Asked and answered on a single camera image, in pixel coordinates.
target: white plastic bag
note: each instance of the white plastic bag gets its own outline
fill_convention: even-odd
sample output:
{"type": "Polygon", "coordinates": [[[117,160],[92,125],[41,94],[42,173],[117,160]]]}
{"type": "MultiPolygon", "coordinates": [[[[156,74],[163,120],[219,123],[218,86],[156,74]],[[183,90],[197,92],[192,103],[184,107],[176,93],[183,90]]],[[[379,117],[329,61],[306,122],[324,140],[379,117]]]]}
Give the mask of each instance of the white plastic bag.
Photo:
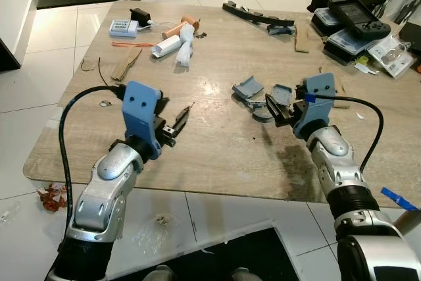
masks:
{"type": "Polygon", "coordinates": [[[180,62],[180,64],[184,67],[188,67],[190,65],[190,55],[193,53],[191,44],[195,38],[194,33],[195,28],[189,23],[183,26],[180,30],[180,39],[183,45],[176,56],[176,63],[180,62]]]}

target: white device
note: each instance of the white device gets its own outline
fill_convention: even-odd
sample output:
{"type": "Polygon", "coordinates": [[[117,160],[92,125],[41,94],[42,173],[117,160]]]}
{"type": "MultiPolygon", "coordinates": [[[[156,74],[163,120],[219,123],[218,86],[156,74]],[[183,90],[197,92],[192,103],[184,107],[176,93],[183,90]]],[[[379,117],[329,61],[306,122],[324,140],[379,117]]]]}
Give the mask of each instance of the white device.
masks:
{"type": "Polygon", "coordinates": [[[133,20],[113,20],[110,25],[110,36],[128,36],[135,38],[137,35],[138,21],[133,20]]]}

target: floor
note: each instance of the floor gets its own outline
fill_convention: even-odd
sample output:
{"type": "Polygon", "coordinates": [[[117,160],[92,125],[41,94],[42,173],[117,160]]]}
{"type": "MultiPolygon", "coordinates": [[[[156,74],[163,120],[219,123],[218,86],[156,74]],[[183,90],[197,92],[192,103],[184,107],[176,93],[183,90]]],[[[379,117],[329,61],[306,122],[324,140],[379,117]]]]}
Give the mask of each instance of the floor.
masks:
{"type": "MultiPolygon", "coordinates": [[[[220,7],[225,0],[144,1],[220,7]]],[[[232,1],[250,9],[303,12],[310,3],[232,1]]],[[[22,167],[111,5],[38,11],[22,68],[0,73],[0,215],[18,209],[13,220],[0,224],[4,280],[43,280],[57,254],[64,211],[51,214],[43,210],[36,188],[44,184],[24,177],[22,167]]],[[[74,185],[75,198],[83,188],[74,185]]],[[[399,209],[385,211],[392,219],[401,214],[399,209]]],[[[138,189],[129,196],[124,237],[114,244],[108,276],[147,267],[268,220],[280,231],[302,280],[340,280],[334,220],[327,205],[138,189]],[[171,214],[174,225],[155,232],[151,223],[161,213],[171,214]]],[[[421,259],[421,227],[407,240],[421,259]]]]}

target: plastic container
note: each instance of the plastic container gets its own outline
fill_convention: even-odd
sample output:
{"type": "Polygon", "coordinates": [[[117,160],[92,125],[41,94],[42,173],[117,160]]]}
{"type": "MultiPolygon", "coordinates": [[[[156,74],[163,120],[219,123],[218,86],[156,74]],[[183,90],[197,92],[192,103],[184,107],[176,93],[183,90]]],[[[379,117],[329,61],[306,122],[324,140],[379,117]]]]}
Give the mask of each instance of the plastic container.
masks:
{"type": "Polygon", "coordinates": [[[329,8],[317,8],[311,22],[321,36],[330,36],[345,28],[345,25],[334,16],[329,8]]]}
{"type": "Polygon", "coordinates": [[[324,53],[342,65],[349,65],[359,58],[376,40],[357,39],[349,29],[332,34],[324,45],[324,53]]]}

